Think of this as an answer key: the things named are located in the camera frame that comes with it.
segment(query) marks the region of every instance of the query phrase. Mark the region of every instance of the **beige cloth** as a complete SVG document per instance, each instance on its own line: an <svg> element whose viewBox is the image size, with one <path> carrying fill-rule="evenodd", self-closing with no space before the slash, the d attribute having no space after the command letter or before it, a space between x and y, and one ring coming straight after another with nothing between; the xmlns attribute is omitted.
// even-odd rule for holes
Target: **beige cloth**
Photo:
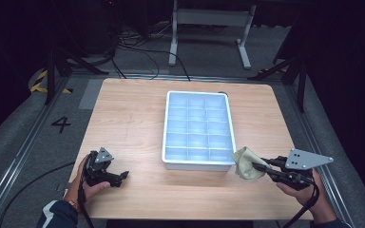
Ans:
<svg viewBox="0 0 365 228"><path fill-rule="evenodd" d="M271 165L258 157L247 146L244 146L242 149L236 151L233 154L233 160L236 163L236 174L239 175L240 178L247 181L255 181L265 175L264 172L260 172L254 168L253 162L264 164L271 168Z"/></svg>

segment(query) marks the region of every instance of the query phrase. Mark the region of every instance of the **person's left hand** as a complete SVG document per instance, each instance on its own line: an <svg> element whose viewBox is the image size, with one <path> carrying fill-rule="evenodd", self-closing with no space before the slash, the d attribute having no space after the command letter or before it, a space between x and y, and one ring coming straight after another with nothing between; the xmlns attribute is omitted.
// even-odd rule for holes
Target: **person's left hand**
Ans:
<svg viewBox="0 0 365 228"><path fill-rule="evenodd" d="M76 178L73 180L72 184L70 185L67 193L64 196L64 200L71 200L79 206L78 203L78 189L80 179L82 177L82 172L84 169L84 165L87 159L87 155L83 158L83 160L79 163L78 173ZM86 200L90 200L94 195L98 194L99 192L103 191L104 189L110 186L108 181L98 183L94 186L89 186L86 182L83 183L83 189L85 190Z"/></svg>

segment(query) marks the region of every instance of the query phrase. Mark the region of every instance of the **wooden table top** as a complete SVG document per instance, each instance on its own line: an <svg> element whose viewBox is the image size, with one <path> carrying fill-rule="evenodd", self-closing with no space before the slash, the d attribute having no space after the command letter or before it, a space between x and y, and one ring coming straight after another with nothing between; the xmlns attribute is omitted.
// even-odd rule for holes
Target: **wooden table top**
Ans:
<svg viewBox="0 0 365 228"><path fill-rule="evenodd" d="M90 150L107 149L107 168L129 176L86 204L101 219L290 219L300 209L268 176L249 182L227 172L167 170L162 161L169 90L228 94L237 149L262 158L287 156L294 147L275 94L268 85L106 79L94 107L76 165ZM302 219L312 219L307 212Z"/></svg>

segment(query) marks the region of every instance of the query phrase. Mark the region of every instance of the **gray carpet floor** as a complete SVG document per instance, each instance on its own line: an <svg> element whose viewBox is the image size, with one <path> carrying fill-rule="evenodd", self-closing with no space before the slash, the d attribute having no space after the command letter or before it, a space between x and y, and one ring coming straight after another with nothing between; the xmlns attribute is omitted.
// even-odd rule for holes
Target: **gray carpet floor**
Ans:
<svg viewBox="0 0 365 228"><path fill-rule="evenodd" d="M246 77L257 75L262 68L272 66L272 60L283 41L288 28L252 28L247 40L246 49L252 64L250 70L242 67L240 55L235 41L241 37L241 30L226 28L215 33L200 28L185 28L179 32L178 55L192 80L219 80L236 83L261 83L268 84L273 89L279 102L285 122L296 148L313 150L316 145L307 134L307 127L318 148L326 156L335 158L335 163L329 165L331 181L336 184L341 199L333 198L332 201L340 201L345 205L351 217L354 227L365 227L365 188L357 172L349 162L346 152L341 147L334 129L331 127L324 109L314 92L313 85L308 81L305 92L305 113L299 114L293 103L294 85L283 85L279 81L280 74L275 74L262 82L245 80ZM149 41L142 45L141 49L169 51L170 33L166 32L159 39ZM158 79L185 80L181 63L176 66L167 64L168 54L117 49L114 58L118 68L127 78L149 79L157 73ZM96 61L101 56L90 56L87 61ZM75 69L68 79L57 78L63 82L66 88L72 88L71 94L60 93L50 105L47 118L41 123L41 129L37 132L29 155L21 167L14 184L8 194L3 196L0 204L0 216L10 199L25 184L44 172L68 162L74 162L79 147L82 143L86 127L94 103L96 101L100 85L106 77L121 77L114 70L111 63L98 66L98 68L110 72L107 76L96 76L85 69ZM35 81L39 72L30 76L30 84ZM31 96L21 104L0 127L0 183L5 171L13 162L23 142L28 138L42 110L47 110L44 105L46 93L33 92ZM51 125L53 122L67 117L70 126L65 127L60 133L60 127ZM51 200L59 200L66 187L72 166L63 168L49 174L37 181L20 194L6 213L2 227L35 227L40 217L41 208ZM80 218L79 227L87 227L83 218ZM96 227L105 227L105 221L93 220ZM278 227L275 221L257 220L255 227ZM307 221L298 221L293 227L308 227Z"/></svg>

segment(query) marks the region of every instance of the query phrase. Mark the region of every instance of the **person's right hand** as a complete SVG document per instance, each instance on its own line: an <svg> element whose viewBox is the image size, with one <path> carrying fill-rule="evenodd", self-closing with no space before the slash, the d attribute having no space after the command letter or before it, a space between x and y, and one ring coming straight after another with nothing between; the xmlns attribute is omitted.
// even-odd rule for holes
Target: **person's right hand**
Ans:
<svg viewBox="0 0 365 228"><path fill-rule="evenodd" d="M321 177L319 176L319 173L315 169L313 169L313 177L319 189L318 201L314 206L310 208L310 212L314 218L314 223L320 224L328 221L333 221L336 219L336 214L333 208L331 207L330 203L328 202L328 200L325 198L324 185L322 184L322 180ZM295 197L296 200L298 200L298 202L301 205L307 203L310 197L312 197L314 191L313 185L310 185L309 187L300 191L297 191L281 182L277 183L277 187L280 190L282 190L285 194Z"/></svg>

